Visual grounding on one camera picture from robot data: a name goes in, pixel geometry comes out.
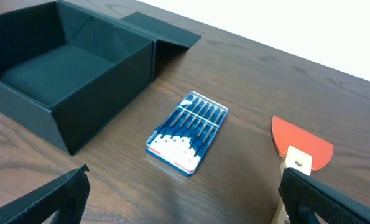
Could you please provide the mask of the dark green lidded box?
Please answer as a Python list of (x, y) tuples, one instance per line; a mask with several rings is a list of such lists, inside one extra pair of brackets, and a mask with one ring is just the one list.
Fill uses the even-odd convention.
[(74, 155), (199, 38), (67, 1), (0, 14), (0, 113)]

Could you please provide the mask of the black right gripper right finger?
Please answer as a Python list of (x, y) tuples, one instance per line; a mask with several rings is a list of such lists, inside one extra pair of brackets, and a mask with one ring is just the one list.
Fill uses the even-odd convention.
[(370, 224), (370, 208), (294, 168), (284, 169), (279, 186), (291, 224)]

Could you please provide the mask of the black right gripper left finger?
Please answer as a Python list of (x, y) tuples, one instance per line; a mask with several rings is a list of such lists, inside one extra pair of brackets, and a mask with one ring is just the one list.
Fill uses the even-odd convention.
[(0, 223), (80, 223), (90, 193), (87, 165), (0, 207)]

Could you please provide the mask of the orange scraper wooden handle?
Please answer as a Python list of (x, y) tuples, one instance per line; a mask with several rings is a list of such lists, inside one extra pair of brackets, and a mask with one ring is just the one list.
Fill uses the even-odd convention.
[(277, 116), (272, 117), (271, 136), (281, 157), (280, 171), (294, 168), (310, 175), (327, 165), (334, 145)]

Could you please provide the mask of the blue precision screwdriver case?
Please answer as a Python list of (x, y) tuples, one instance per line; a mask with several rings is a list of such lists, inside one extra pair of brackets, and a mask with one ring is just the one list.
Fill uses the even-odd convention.
[(191, 91), (154, 129), (146, 141), (145, 150), (190, 177), (227, 114), (227, 107)]

